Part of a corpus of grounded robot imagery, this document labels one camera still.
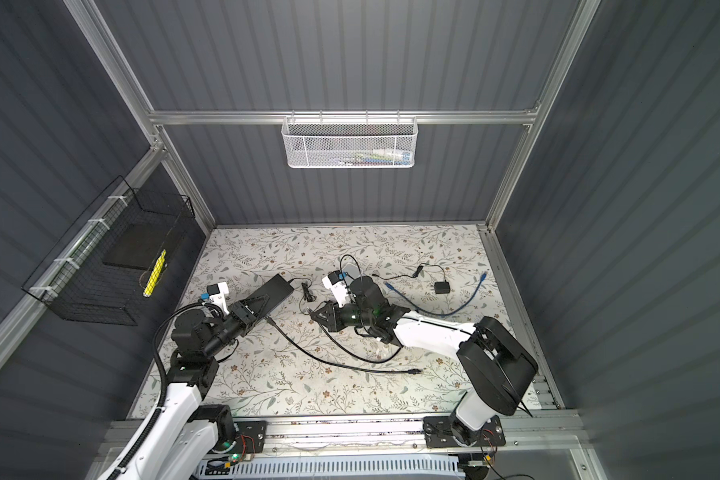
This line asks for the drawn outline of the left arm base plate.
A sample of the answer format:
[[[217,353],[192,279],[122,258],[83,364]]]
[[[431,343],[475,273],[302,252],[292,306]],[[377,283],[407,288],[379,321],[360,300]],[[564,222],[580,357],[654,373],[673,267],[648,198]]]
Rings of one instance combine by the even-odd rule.
[[[215,423],[213,427],[221,434],[217,443],[204,452],[205,456],[226,456],[234,462],[240,462],[263,452],[268,427],[265,421],[235,420],[233,427],[219,430]]]

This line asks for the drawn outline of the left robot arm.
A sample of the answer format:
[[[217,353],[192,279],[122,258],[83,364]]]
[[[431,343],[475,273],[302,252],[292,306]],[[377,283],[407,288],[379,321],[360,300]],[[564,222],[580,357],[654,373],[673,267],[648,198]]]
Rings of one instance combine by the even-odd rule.
[[[262,319],[246,301],[227,310],[197,301],[179,308],[159,330],[174,326],[178,336],[170,366],[157,345],[153,356],[160,393],[151,413],[124,450],[99,475],[101,479],[192,479],[202,458],[211,453],[229,467],[255,453],[241,434],[229,407],[204,405],[219,368],[215,355],[246,335]]]

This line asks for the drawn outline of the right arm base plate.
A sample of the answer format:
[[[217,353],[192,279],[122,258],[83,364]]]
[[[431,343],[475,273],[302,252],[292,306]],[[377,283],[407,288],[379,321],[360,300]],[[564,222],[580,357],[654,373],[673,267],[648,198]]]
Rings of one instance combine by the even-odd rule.
[[[430,449],[457,447],[490,447],[506,445],[504,429],[498,415],[489,418],[477,430],[469,429],[455,417],[427,416],[423,418],[426,446]]]

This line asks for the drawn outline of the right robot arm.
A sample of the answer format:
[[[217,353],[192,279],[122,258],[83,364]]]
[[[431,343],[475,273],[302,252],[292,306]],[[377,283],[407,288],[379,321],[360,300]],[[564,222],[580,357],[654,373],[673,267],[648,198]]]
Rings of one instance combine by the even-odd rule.
[[[499,320],[485,316],[475,323],[459,323],[392,304],[369,276],[347,285],[331,274],[323,284],[334,298],[311,311],[310,318],[325,331],[361,327],[385,344],[419,348],[459,362],[470,388],[445,427],[457,444],[474,445],[487,423],[525,408],[523,396],[538,373],[538,363]]]

